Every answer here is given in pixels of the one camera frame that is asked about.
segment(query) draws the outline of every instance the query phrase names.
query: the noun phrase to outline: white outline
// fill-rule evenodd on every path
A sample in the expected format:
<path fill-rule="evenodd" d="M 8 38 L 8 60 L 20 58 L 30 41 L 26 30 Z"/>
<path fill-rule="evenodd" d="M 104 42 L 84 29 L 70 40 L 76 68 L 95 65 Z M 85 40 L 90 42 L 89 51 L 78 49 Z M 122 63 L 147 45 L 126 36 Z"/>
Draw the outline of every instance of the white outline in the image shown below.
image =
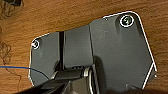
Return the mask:
<path fill-rule="evenodd" d="M 126 16 L 130 16 L 131 19 L 132 19 L 132 22 L 131 22 L 130 25 L 123 25 L 123 24 L 122 24 L 122 20 L 123 20 L 123 18 L 126 17 Z M 134 18 L 133 18 L 131 15 L 124 15 L 124 16 L 120 19 L 120 25 L 123 26 L 123 27 L 130 27 L 130 26 L 133 25 L 133 23 L 134 23 Z"/>
<path fill-rule="evenodd" d="M 145 87 L 145 85 L 146 85 L 146 83 L 147 83 L 147 81 L 148 81 L 148 79 L 149 79 L 149 75 L 150 75 L 150 73 L 151 73 L 152 68 L 154 67 L 154 69 L 155 69 L 156 72 L 157 72 L 157 68 L 156 68 L 156 64 L 155 64 L 155 61 L 154 61 L 154 58 L 153 58 L 153 55 L 152 55 L 152 52 L 151 52 L 149 43 L 148 43 L 148 41 L 147 41 L 147 37 L 146 37 L 146 34 L 145 34 L 145 32 L 144 32 L 144 28 L 143 28 L 143 25 L 142 25 L 142 22 L 141 22 L 141 20 L 140 20 L 139 15 L 138 15 L 137 13 L 135 13 L 135 12 L 132 12 L 132 11 L 126 11 L 126 12 L 121 12 L 121 13 L 117 13 L 117 14 L 113 14 L 113 15 L 104 16 L 103 18 L 108 18 L 108 17 L 112 17 L 112 16 L 124 14 L 124 13 L 133 13 L 133 14 L 135 14 L 135 15 L 138 17 L 138 19 L 139 19 L 139 21 L 140 21 L 140 24 L 141 24 L 141 27 L 142 27 L 142 31 L 143 31 L 144 37 L 145 37 L 146 44 L 147 44 L 147 46 L 148 46 L 148 51 L 150 52 L 150 55 L 151 55 L 151 58 L 152 58 L 152 62 L 153 62 L 153 63 L 151 64 L 151 67 L 150 67 L 150 69 L 149 69 L 149 71 L 148 71 L 148 74 L 147 74 L 147 76 L 146 76 L 146 78 L 145 78 L 145 81 L 144 81 L 144 84 L 143 84 L 143 87 L 142 87 L 142 89 L 144 89 L 144 87 Z M 31 51 L 30 51 L 30 65 L 29 65 L 29 67 L 30 67 L 30 66 L 31 66 Z M 32 79 L 31 79 L 31 77 L 30 77 L 30 70 L 29 70 L 28 78 L 29 78 L 29 80 L 31 81 L 31 83 L 32 83 L 32 85 L 33 85 Z"/>
<path fill-rule="evenodd" d="M 103 18 L 106 19 L 106 18 L 108 18 L 108 17 L 118 16 L 118 15 L 120 15 L 120 14 L 125 14 L 125 13 L 133 13 L 133 14 L 135 14 L 135 15 L 138 17 L 138 19 L 139 19 L 139 21 L 140 21 L 140 24 L 141 24 L 141 27 L 142 27 L 143 35 L 144 35 L 144 37 L 145 37 L 146 44 L 147 44 L 147 46 L 148 46 L 148 51 L 149 51 L 149 53 L 150 53 L 150 55 L 151 55 L 151 58 L 152 58 L 152 62 L 153 62 L 153 63 L 151 64 L 151 67 L 149 68 L 148 74 L 147 74 L 147 76 L 146 76 L 146 78 L 145 78 L 145 81 L 144 81 L 144 84 L 143 84 L 143 87 L 142 87 L 142 89 L 144 89 L 145 86 L 146 86 L 146 83 L 147 83 L 147 81 L 148 81 L 148 79 L 149 79 L 149 75 L 150 75 L 150 73 L 151 73 L 151 69 L 154 67 L 155 71 L 157 72 L 157 68 L 156 68 L 156 64 L 155 64 L 155 61 L 154 61 L 154 58 L 153 58 L 153 55 L 152 55 L 152 52 L 151 52 L 149 43 L 148 43 L 148 41 L 147 41 L 147 37 L 146 37 L 146 34 L 145 34 L 145 32 L 144 32 L 144 28 L 143 28 L 143 25 L 142 25 L 142 22 L 141 22 L 141 19 L 140 19 L 139 15 L 138 15 L 137 13 L 133 12 L 133 11 L 126 11 L 126 12 L 120 12 L 120 13 L 113 14 L 113 15 L 104 16 Z"/>
<path fill-rule="evenodd" d="M 32 42 L 34 42 L 37 38 L 41 38 L 41 37 L 46 36 L 46 35 L 49 35 L 49 34 L 50 34 L 50 33 L 47 33 L 47 34 L 44 34 L 44 35 L 42 35 L 42 36 L 36 37 Z M 29 63 L 29 68 L 30 68 L 30 66 L 31 66 L 31 52 L 32 52 L 31 49 L 32 49 L 32 46 L 31 46 L 31 48 L 30 48 L 30 63 Z M 29 70 L 28 78 L 29 78 L 30 82 L 32 83 L 32 85 L 34 86 L 33 81 L 32 81 L 32 79 L 31 79 L 31 77 L 30 77 L 30 70 Z"/>

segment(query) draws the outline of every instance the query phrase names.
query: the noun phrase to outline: screw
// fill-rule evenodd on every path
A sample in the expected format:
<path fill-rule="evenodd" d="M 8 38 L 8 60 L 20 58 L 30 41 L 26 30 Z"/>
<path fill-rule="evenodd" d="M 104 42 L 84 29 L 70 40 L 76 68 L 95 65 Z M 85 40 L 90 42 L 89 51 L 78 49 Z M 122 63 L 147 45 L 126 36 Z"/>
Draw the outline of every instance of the screw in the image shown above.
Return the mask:
<path fill-rule="evenodd" d="M 39 42 L 37 40 L 34 40 L 33 43 L 31 43 L 31 46 L 34 48 L 34 49 L 38 49 L 39 47 Z"/>
<path fill-rule="evenodd" d="M 120 24 L 123 26 L 123 27 L 130 27 L 134 22 L 134 19 L 132 16 L 130 15 L 125 15 L 121 18 L 120 20 Z"/>

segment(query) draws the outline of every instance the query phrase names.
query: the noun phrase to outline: brown surface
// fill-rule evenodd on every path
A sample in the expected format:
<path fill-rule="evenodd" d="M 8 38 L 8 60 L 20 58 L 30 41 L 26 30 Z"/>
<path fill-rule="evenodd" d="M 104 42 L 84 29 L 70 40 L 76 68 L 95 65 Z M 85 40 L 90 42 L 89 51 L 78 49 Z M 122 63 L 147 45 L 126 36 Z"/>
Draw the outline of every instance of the brown surface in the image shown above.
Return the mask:
<path fill-rule="evenodd" d="M 28 67 L 31 41 L 40 35 L 72 29 L 105 15 L 128 10 L 141 17 L 158 69 L 158 77 L 146 88 L 168 90 L 167 0 L 24 0 L 19 13 L 0 20 L 2 41 L 12 47 L 10 65 Z M 32 86 L 28 70 L 13 71 L 22 75 L 19 90 Z M 0 93 L 17 92 L 18 80 L 18 76 L 0 69 Z"/>

